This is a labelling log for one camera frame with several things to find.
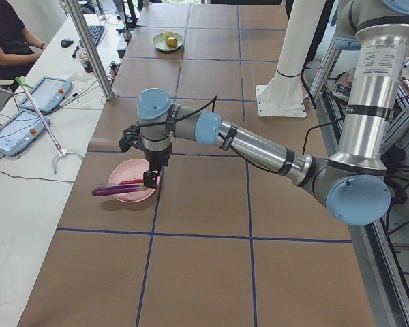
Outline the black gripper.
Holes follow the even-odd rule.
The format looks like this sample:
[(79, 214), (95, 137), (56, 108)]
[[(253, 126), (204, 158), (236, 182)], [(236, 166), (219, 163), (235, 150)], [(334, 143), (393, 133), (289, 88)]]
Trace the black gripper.
[(162, 166), (168, 167), (172, 154), (170, 136), (157, 131), (156, 127), (141, 127), (138, 124), (124, 129), (119, 140), (121, 152), (128, 152), (131, 148), (141, 150), (149, 162), (149, 169), (143, 173), (143, 183), (147, 188), (156, 188), (159, 172)]

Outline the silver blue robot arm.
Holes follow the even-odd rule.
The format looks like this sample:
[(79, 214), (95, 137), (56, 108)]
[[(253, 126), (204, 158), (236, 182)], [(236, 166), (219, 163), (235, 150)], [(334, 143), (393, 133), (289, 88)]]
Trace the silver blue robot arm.
[(237, 190), (243, 161), (259, 168), (253, 191), (261, 213), (279, 205), (298, 213), (311, 203), (317, 213), (365, 225), (386, 212), (379, 148), (409, 44), (409, 16), (384, 1), (340, 5), (357, 26), (360, 59), (385, 54), (393, 64), (357, 70), (339, 150), (325, 159), (302, 154), (300, 145), (315, 121), (300, 79), (322, 7), (297, 1), (287, 17), (278, 5), (144, 6), (138, 36), (157, 29), (166, 44), (178, 29), (187, 48), (178, 60), (176, 100), (161, 89), (143, 91), (136, 123), (119, 143), (134, 156), (122, 164), (124, 178), (140, 177), (120, 197), (128, 230), (148, 231), (157, 212), (166, 222), (245, 216), (247, 194)]

